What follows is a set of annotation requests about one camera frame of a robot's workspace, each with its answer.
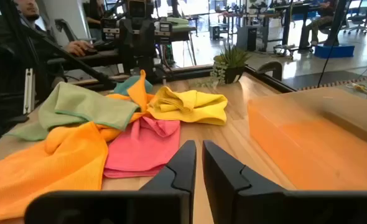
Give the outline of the white metal bracket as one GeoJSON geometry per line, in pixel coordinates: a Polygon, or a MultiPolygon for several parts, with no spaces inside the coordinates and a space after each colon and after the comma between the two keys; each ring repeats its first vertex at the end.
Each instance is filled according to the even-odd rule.
{"type": "Polygon", "coordinates": [[[35,106],[35,73],[33,68],[27,68],[25,73],[23,114],[29,114],[35,106]]]}

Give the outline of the black computer tower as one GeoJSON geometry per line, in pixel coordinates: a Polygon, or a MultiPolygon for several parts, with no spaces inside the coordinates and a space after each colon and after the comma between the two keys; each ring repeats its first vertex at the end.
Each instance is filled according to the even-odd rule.
{"type": "Polygon", "coordinates": [[[255,26],[240,27],[237,31],[236,46],[242,50],[256,50],[257,28],[255,26]]]}

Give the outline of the black standing desk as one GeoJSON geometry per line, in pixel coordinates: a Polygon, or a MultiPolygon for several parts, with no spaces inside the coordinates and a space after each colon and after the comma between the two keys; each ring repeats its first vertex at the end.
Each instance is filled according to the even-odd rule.
{"type": "Polygon", "coordinates": [[[276,6],[274,7],[274,12],[264,11],[257,15],[258,19],[262,19],[262,47],[259,49],[261,52],[265,52],[267,49],[267,44],[270,42],[279,42],[280,45],[275,45],[273,47],[273,51],[277,54],[277,50],[283,50],[284,54],[288,51],[289,56],[293,56],[295,51],[298,50],[308,50],[309,47],[300,48],[296,45],[289,45],[289,32],[290,32],[290,23],[292,16],[294,14],[302,15],[302,29],[305,29],[305,23],[308,19],[308,13],[311,10],[311,3],[295,3],[294,0],[290,0],[289,4],[285,6],[276,6]],[[280,39],[268,39],[269,35],[269,20],[270,18],[280,18],[283,20],[283,34],[280,39]]]}

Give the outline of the light green microfiber towel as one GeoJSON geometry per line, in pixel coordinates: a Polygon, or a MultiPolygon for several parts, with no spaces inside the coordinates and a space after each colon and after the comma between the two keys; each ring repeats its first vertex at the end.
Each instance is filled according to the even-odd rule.
{"type": "Polygon", "coordinates": [[[41,141],[53,128],[89,121],[124,130],[138,109],[132,101],[60,82],[39,107],[38,121],[13,129],[7,135],[25,141],[41,141]]]}

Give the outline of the teal microfiber towel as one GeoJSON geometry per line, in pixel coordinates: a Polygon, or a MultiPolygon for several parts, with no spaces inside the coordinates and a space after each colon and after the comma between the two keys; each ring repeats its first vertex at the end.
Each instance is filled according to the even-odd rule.
{"type": "MultiPolygon", "coordinates": [[[[133,86],[137,81],[139,81],[139,78],[140,76],[131,76],[124,82],[117,83],[113,90],[113,93],[128,96],[128,89],[133,86]]],[[[147,80],[145,80],[144,86],[146,89],[146,93],[150,93],[153,89],[153,85],[147,80]]]]}

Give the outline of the person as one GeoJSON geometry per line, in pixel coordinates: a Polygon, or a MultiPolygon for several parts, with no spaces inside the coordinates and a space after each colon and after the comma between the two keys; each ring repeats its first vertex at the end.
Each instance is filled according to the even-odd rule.
{"type": "Polygon", "coordinates": [[[86,21],[92,38],[101,40],[101,19],[105,14],[103,0],[87,0],[83,3],[86,21]]]}
{"type": "Polygon", "coordinates": [[[323,0],[319,4],[318,13],[320,17],[306,26],[306,45],[318,44],[318,31],[321,26],[331,24],[335,15],[337,0],[323,0]]]}
{"type": "MultiPolygon", "coordinates": [[[[40,18],[40,11],[36,0],[14,0],[14,2],[17,4],[18,10],[21,11],[22,15],[29,22],[29,26],[31,28],[36,29],[38,32],[45,35],[50,41],[60,46],[51,35],[48,35],[46,31],[42,30],[35,23],[36,20],[40,18]]],[[[36,40],[32,40],[32,43],[34,44],[37,55],[44,61],[44,65],[46,65],[46,62],[51,58],[57,57],[57,54],[44,44],[41,44],[36,40]]],[[[14,37],[12,36],[12,33],[2,15],[0,15],[0,45],[7,45],[12,49],[16,47],[14,37]]],[[[51,84],[52,88],[54,88],[59,82],[65,82],[65,79],[62,77],[63,68],[61,65],[47,66],[47,73],[49,84],[51,84]]]]}

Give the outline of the pink microfiber towel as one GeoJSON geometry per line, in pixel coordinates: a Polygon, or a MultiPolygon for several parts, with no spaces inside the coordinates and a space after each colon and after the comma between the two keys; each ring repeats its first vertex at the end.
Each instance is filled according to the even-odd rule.
{"type": "Polygon", "coordinates": [[[179,150],[180,121],[141,117],[109,144],[104,176],[156,175],[179,150]]]}

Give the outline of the yellow microfiber towel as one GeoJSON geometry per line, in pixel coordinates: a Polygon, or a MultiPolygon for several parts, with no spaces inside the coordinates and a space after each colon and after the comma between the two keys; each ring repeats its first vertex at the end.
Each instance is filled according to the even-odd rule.
{"type": "Polygon", "coordinates": [[[147,111],[156,119],[222,126],[226,123],[227,104],[224,95],[197,90],[178,93],[163,86],[148,103],[147,111]]]}

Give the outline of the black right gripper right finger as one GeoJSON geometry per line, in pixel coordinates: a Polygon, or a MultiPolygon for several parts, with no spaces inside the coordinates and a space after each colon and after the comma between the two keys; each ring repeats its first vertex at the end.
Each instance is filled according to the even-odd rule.
{"type": "Polygon", "coordinates": [[[280,224],[284,189],[203,141],[203,178],[214,224],[280,224]]]}

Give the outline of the person's hand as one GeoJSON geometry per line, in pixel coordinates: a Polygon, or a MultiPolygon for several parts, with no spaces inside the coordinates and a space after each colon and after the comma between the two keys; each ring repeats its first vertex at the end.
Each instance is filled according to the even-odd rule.
{"type": "Polygon", "coordinates": [[[78,57],[84,57],[86,55],[86,52],[92,48],[93,45],[84,40],[72,41],[63,47],[66,52],[74,54],[78,57]]]}

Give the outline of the small potted succulent plant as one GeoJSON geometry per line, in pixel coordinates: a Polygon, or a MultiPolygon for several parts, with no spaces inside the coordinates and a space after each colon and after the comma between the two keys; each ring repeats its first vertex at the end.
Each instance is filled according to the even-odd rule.
{"type": "Polygon", "coordinates": [[[221,53],[214,57],[214,64],[210,76],[219,84],[237,82],[243,72],[246,61],[250,58],[245,50],[235,45],[225,45],[221,53]]]}

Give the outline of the grey office chair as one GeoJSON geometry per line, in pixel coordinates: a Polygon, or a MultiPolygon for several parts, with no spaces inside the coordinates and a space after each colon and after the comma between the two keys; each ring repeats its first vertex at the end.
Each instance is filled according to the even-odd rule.
{"type": "Polygon", "coordinates": [[[344,34],[367,34],[367,0],[351,0],[347,16],[348,27],[343,30],[344,34]]]}

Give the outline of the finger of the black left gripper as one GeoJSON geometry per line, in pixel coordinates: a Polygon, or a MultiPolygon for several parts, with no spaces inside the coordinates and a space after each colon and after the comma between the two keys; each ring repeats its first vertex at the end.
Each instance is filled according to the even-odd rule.
{"type": "Polygon", "coordinates": [[[143,22],[144,69],[147,75],[154,74],[154,29],[154,23],[151,20],[145,20],[143,22]]]}
{"type": "Polygon", "coordinates": [[[123,62],[125,73],[131,73],[133,55],[132,44],[132,24],[130,20],[120,20],[119,22],[119,55],[123,62]]]}

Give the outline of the black orange-edged floor mat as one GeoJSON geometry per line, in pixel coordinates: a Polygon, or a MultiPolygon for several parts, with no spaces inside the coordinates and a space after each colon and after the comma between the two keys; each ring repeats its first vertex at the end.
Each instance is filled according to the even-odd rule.
{"type": "Polygon", "coordinates": [[[296,90],[333,87],[367,81],[367,76],[348,71],[312,73],[283,79],[282,82],[296,90]]]}

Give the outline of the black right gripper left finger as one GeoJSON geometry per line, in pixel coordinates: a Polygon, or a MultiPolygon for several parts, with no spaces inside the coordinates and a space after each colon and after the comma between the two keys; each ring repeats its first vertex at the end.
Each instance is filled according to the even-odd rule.
{"type": "Polygon", "coordinates": [[[171,160],[140,190],[183,191],[194,193],[197,166],[195,141],[186,141],[171,160]]]}

